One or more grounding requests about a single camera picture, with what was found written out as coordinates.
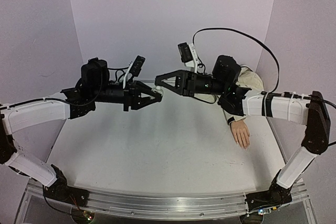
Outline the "white nail polish bottle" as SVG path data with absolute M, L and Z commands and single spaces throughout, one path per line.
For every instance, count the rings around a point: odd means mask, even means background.
M 160 94 L 160 95 L 163 95 L 163 93 L 164 93 L 164 90 L 163 90 L 163 88 L 161 86 L 154 86 L 152 88 L 152 91 L 154 93 L 157 93 L 157 94 Z

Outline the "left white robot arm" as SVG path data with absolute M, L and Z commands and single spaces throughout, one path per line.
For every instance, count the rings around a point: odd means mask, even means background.
M 19 146 L 13 133 L 50 121 L 72 120 L 96 109 L 96 103 L 122 104 L 123 110 L 139 110 L 161 102 L 163 92 L 141 81 L 110 80 L 105 60 L 93 58 L 81 67 L 81 77 L 73 88 L 63 89 L 54 97 L 32 99 L 1 106 L 1 164 L 26 175 L 45 187 L 59 201 L 71 196 L 67 180 L 55 165 L 49 165 Z

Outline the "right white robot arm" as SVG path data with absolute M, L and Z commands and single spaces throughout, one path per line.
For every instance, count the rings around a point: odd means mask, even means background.
M 276 184 L 289 189 L 317 155 L 331 145 L 330 117 L 320 92 L 311 95 L 257 91 L 237 85 L 241 67 L 233 57 L 217 58 L 212 75 L 176 70 L 156 76 L 155 85 L 193 97 L 196 93 L 218 95 L 218 105 L 237 116 L 264 116 L 305 125 L 301 146 L 276 176 Z

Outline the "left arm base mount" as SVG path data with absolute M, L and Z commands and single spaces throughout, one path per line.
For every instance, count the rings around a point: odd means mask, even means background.
M 48 199 L 73 204 L 77 208 L 85 207 L 88 202 L 89 191 L 69 186 L 63 172 L 53 164 L 51 164 L 51 167 L 56 173 L 56 181 L 49 187 L 43 188 L 44 196 Z

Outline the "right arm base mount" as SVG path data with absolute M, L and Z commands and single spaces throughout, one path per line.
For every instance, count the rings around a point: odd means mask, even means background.
M 280 171 L 273 178 L 268 190 L 248 193 L 245 202 L 247 203 L 248 213 L 257 212 L 260 209 L 280 207 L 292 202 L 291 187 L 285 189 L 277 184 Z

